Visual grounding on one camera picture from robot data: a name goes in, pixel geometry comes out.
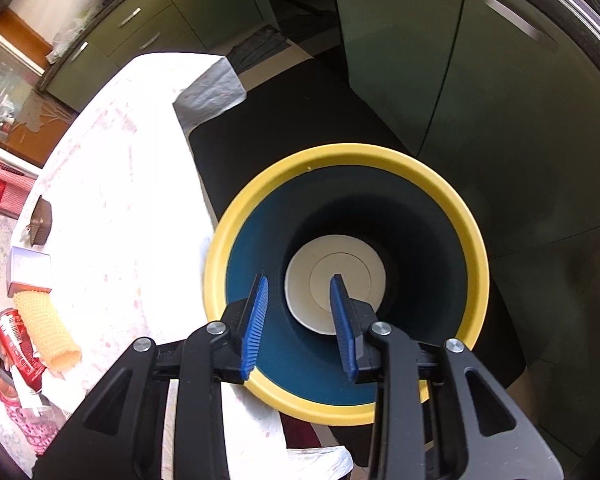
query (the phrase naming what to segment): pink patterned shirt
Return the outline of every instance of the pink patterned shirt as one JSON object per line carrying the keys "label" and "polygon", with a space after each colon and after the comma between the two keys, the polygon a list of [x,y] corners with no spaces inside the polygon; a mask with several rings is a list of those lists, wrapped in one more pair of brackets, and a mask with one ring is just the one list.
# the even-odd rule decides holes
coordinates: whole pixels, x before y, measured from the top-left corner
{"label": "pink patterned shirt", "polygon": [[4,404],[8,417],[20,428],[24,438],[27,439],[36,455],[42,455],[58,434],[58,426],[54,422],[31,424],[27,421],[18,399],[11,399],[0,393],[0,400]]}

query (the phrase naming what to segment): red soda can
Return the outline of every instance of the red soda can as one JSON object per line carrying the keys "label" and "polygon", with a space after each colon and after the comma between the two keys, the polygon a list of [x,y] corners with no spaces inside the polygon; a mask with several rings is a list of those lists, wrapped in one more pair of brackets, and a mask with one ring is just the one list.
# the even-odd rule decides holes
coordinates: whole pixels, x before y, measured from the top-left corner
{"label": "red soda can", "polygon": [[31,338],[15,308],[0,313],[0,343],[27,386],[38,393],[42,389],[42,372],[46,367],[40,359],[33,357]]}

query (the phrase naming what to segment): white tablecloth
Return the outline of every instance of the white tablecloth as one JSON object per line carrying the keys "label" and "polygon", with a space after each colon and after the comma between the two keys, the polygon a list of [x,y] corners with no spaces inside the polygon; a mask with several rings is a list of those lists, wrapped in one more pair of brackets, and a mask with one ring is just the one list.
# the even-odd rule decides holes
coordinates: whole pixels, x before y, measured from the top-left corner
{"label": "white tablecloth", "polygon": [[[99,92],[50,156],[11,243],[24,246],[20,237],[38,196],[49,200],[53,228],[37,249],[51,254],[51,297],[83,351],[62,383],[45,377],[43,392],[61,408],[78,402],[135,338],[163,344],[206,323],[202,273],[213,228],[183,128],[244,97],[224,57],[141,56]],[[351,468],[344,448],[318,462],[289,455],[278,412],[245,388],[223,384],[222,402],[233,480],[336,479]],[[164,478],[173,413],[174,391]]]}

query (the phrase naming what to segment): cabinet handle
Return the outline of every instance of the cabinet handle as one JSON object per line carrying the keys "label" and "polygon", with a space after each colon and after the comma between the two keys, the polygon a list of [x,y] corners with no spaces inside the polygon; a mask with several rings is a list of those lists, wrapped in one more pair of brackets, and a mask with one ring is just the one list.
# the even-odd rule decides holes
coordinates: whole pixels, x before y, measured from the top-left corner
{"label": "cabinet handle", "polygon": [[136,16],[138,14],[138,12],[140,12],[141,10],[142,9],[140,7],[138,7],[130,15],[128,15],[124,20],[122,20],[120,23],[118,23],[118,27],[122,27],[123,25],[126,25],[131,20],[131,18]]}
{"label": "cabinet handle", "polygon": [[149,45],[151,45],[151,44],[152,44],[152,43],[153,43],[155,40],[157,40],[158,38],[160,38],[160,34],[161,34],[161,32],[156,32],[156,33],[154,34],[154,36],[153,36],[153,37],[152,37],[152,38],[151,38],[149,41],[147,41],[146,43],[143,43],[142,45],[140,45],[140,47],[138,48],[138,50],[144,50],[144,49],[146,49],[146,48],[147,48]]}
{"label": "cabinet handle", "polygon": [[87,48],[87,45],[89,44],[88,41],[85,41],[83,44],[81,44],[80,48],[78,50],[76,50],[71,57],[69,58],[69,63],[73,63],[75,61],[75,58],[77,58],[78,56],[80,56],[80,54],[82,54],[82,51]]}
{"label": "cabinet handle", "polygon": [[507,7],[505,4],[499,2],[498,0],[484,0],[484,3],[487,4],[490,9],[495,10],[509,23],[512,23],[519,28],[519,30],[528,35],[528,37],[530,37],[532,40],[537,41],[551,52],[558,51],[558,44],[553,38],[549,37],[542,30],[535,28],[533,25],[531,25],[531,23],[513,10],[509,9],[509,7]]}

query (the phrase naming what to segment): person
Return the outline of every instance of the person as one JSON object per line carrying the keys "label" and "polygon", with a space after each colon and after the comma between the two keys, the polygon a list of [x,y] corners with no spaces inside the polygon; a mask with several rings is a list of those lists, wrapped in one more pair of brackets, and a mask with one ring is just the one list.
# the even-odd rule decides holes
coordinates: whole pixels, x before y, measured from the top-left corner
{"label": "person", "polygon": [[[10,369],[11,364],[9,357],[6,357],[4,366],[7,370]],[[36,455],[42,455],[56,434],[58,434],[59,427],[56,422],[54,420],[41,419],[40,422],[33,423],[27,419],[27,415],[18,400],[16,389],[1,377],[0,400],[4,404],[7,416],[20,428],[24,438],[33,448]]]}

